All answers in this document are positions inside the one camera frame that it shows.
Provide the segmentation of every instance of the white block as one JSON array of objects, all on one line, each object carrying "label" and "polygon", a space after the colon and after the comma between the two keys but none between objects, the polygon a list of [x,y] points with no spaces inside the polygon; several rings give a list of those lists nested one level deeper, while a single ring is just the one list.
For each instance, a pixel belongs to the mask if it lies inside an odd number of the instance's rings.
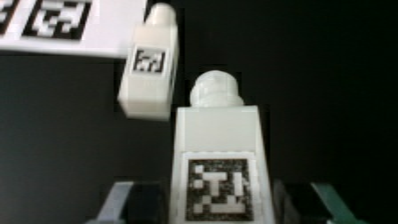
[{"label": "white block", "polygon": [[224,77],[220,72],[199,77],[194,107],[178,109],[172,224],[275,224],[258,107],[242,105]]},{"label": "white block", "polygon": [[130,118],[167,120],[178,65],[174,10],[156,4],[146,24],[135,28],[119,89],[119,103]]}]

